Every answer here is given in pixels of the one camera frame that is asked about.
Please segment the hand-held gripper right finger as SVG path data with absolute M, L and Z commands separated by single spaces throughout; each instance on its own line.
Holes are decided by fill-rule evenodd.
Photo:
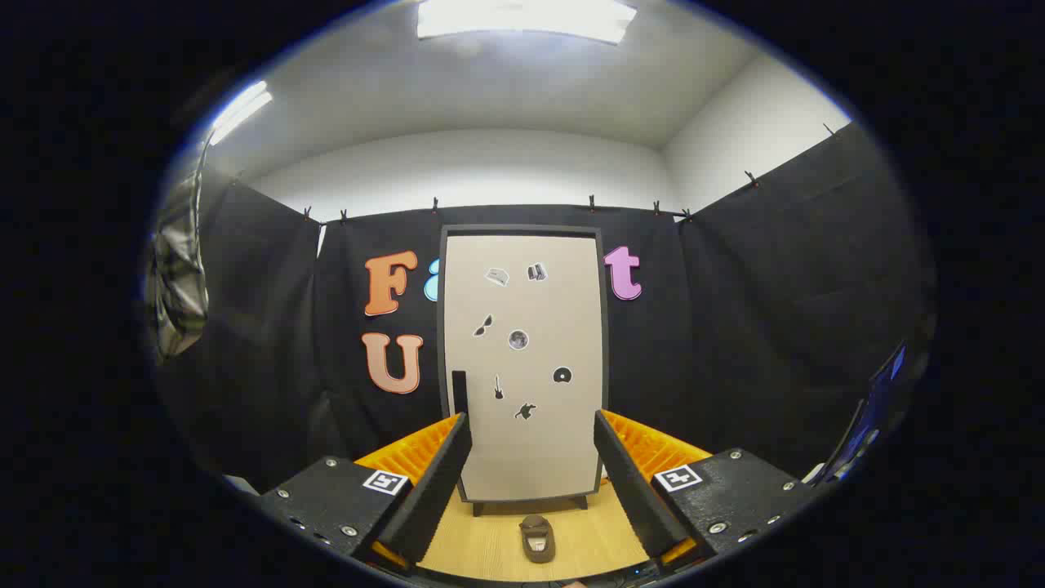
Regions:
M 817 498 L 754 452 L 716 454 L 605 409 L 594 446 L 643 550 L 663 570 L 719 561 L 770 536 Z

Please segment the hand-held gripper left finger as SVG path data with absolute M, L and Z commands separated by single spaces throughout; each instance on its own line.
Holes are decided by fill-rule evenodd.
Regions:
M 425 558 L 473 447 L 458 411 L 362 458 L 322 457 L 259 497 L 283 528 L 358 564 L 410 572 Z

